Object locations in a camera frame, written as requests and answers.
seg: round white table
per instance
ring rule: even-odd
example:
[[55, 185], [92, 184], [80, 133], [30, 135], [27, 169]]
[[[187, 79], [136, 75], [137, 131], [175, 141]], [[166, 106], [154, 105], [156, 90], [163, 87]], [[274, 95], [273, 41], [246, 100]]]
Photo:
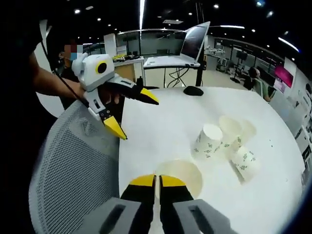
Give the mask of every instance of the round white table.
[[[152, 92], [159, 106], [126, 99], [122, 128], [128, 140], [119, 146], [119, 192], [141, 175], [172, 159], [197, 164], [203, 176], [198, 198], [230, 219], [240, 234], [277, 233], [297, 207], [304, 162], [286, 124], [257, 93], [202, 87], [204, 95], [191, 97], [181, 88]], [[191, 157], [203, 124], [218, 123], [222, 115], [249, 120], [257, 134], [246, 147], [260, 160], [260, 172], [241, 184], [229, 162], [198, 163]]]

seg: black sleeve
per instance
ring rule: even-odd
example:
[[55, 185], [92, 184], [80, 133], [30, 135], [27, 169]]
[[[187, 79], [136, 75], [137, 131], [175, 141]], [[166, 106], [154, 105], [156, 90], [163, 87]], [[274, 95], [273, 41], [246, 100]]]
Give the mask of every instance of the black sleeve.
[[245, 79], [244, 87], [248, 90], [251, 90], [254, 87], [253, 80], [250, 77]]
[[27, 1], [11, 0], [4, 13], [1, 30], [5, 37], [4, 50], [8, 55], [29, 57], [41, 42], [39, 18], [33, 11], [28, 11]]

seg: pink screen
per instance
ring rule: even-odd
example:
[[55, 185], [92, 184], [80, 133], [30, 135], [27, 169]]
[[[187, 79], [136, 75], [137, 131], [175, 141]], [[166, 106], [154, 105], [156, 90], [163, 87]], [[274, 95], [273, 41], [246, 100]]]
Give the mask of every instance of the pink screen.
[[291, 87], [293, 84], [293, 75], [290, 74], [282, 65], [275, 68], [275, 75], [280, 78], [287, 86]]

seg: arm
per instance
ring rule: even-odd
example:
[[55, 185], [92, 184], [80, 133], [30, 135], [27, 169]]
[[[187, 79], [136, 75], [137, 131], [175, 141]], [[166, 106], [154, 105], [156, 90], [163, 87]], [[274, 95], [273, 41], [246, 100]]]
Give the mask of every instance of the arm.
[[263, 98], [267, 101], [267, 102], [270, 102], [271, 101], [271, 98], [269, 97], [269, 90], [268, 90], [268, 86], [263, 83]]
[[[39, 67], [34, 53], [29, 57], [29, 65], [34, 73], [33, 84], [37, 92], [50, 96], [76, 98], [56, 75]], [[64, 81], [80, 98], [83, 98], [84, 90], [80, 86], [80, 83], [68, 79], [64, 79]]]

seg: face mask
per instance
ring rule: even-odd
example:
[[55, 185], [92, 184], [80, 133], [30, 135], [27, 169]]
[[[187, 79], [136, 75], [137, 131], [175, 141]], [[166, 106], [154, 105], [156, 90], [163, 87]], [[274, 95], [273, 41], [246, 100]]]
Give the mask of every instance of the face mask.
[[77, 53], [70, 53], [70, 61], [77, 59]]

